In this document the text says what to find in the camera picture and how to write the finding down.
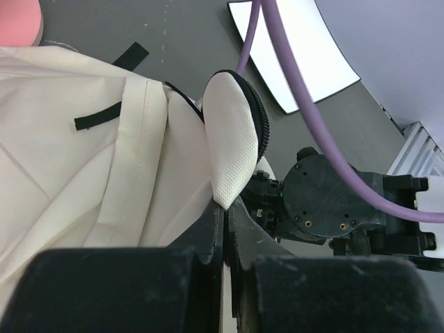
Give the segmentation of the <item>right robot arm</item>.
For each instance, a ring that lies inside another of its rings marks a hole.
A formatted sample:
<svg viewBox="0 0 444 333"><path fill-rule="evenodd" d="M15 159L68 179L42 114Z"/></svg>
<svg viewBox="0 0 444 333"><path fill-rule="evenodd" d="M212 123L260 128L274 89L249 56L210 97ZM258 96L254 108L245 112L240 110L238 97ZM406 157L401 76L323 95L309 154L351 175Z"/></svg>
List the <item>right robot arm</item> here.
<svg viewBox="0 0 444 333"><path fill-rule="evenodd" d="M425 271L443 271L432 232L388 215L360 198L313 147L297 154L284 180L259 170L241 193L252 219L273 238L322 246L335 255L394 255Z"/></svg>

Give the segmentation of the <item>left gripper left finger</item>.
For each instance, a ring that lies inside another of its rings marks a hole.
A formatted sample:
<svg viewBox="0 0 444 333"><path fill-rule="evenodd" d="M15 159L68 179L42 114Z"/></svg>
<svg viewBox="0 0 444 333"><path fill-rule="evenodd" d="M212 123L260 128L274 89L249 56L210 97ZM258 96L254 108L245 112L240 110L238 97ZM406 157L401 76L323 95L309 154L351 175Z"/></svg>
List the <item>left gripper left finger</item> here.
<svg viewBox="0 0 444 333"><path fill-rule="evenodd" d="M224 211L208 203L173 243L46 250L26 267L2 332L218 332Z"/></svg>

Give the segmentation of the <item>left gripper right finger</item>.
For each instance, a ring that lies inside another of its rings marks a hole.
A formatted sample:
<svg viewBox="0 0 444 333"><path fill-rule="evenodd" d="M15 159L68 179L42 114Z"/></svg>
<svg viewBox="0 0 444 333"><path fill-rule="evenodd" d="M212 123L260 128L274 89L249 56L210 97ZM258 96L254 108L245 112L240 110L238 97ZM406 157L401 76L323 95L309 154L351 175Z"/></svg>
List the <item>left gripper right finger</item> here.
<svg viewBox="0 0 444 333"><path fill-rule="evenodd" d="M416 268L387 257L297 257L242 204L227 213L232 314L240 332L437 332Z"/></svg>

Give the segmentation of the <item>cream canvas backpack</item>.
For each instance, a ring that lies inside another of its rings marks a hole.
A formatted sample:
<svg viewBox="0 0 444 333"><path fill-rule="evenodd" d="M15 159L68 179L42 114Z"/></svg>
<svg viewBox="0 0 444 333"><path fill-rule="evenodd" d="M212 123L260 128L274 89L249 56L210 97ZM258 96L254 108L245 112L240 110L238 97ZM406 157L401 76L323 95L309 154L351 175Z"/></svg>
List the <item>cream canvas backpack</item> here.
<svg viewBox="0 0 444 333"><path fill-rule="evenodd" d="M56 46L1 48L1 296L50 248L167 246L267 167L254 89L216 72L197 105L114 64Z"/></svg>

